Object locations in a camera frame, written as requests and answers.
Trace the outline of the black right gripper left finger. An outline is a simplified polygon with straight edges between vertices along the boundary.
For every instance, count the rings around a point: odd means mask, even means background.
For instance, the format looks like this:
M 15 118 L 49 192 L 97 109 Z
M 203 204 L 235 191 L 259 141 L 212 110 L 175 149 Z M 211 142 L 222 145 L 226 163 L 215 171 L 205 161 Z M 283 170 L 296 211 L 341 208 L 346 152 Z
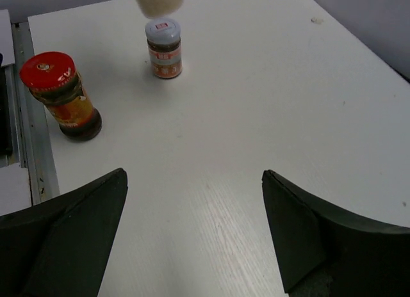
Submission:
M 1 296 L 97 296 L 127 196 L 118 168 L 1 217 Z

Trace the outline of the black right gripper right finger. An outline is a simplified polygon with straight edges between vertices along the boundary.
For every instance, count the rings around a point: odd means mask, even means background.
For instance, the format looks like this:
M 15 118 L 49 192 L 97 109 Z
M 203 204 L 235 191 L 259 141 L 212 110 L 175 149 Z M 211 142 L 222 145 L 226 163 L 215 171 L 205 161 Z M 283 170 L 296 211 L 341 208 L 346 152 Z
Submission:
M 409 229 L 360 216 L 278 173 L 263 200 L 289 296 L 408 296 Z

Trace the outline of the red cap sauce jar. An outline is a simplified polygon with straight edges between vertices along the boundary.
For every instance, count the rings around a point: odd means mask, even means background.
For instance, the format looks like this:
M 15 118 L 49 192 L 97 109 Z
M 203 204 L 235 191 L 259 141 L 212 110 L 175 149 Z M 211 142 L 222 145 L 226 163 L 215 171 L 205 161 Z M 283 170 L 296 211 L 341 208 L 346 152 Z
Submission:
M 57 51 L 37 54 L 23 64 L 19 75 L 66 137 L 87 141 L 99 134 L 101 115 L 88 97 L 74 60 L 68 54 Z

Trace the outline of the small jar with white lid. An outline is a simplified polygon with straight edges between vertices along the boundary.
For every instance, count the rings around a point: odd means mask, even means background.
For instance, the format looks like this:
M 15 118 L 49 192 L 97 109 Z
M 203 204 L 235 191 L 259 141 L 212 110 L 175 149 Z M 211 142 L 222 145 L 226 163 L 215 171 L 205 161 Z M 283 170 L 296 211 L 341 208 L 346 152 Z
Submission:
M 145 25 L 145 35 L 154 75 L 172 79 L 182 72 L 181 27 L 174 19 L 158 18 Z

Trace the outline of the silver cone cap grinder bottle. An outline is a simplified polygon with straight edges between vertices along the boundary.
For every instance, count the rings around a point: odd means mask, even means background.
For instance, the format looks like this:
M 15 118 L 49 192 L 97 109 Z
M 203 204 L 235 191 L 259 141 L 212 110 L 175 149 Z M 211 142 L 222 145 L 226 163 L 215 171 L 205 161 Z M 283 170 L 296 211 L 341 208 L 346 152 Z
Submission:
M 135 0 L 145 17 L 156 19 L 174 13 L 184 0 Z

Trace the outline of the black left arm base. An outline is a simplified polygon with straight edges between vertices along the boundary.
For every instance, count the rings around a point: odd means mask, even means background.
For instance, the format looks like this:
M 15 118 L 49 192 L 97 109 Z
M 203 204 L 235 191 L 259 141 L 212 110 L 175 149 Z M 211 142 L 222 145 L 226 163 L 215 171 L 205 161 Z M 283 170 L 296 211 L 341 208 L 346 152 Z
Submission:
M 6 67 L 3 66 L 3 54 L 1 54 L 1 158 L 10 157 L 13 154 L 14 145 L 9 84 L 6 78 Z

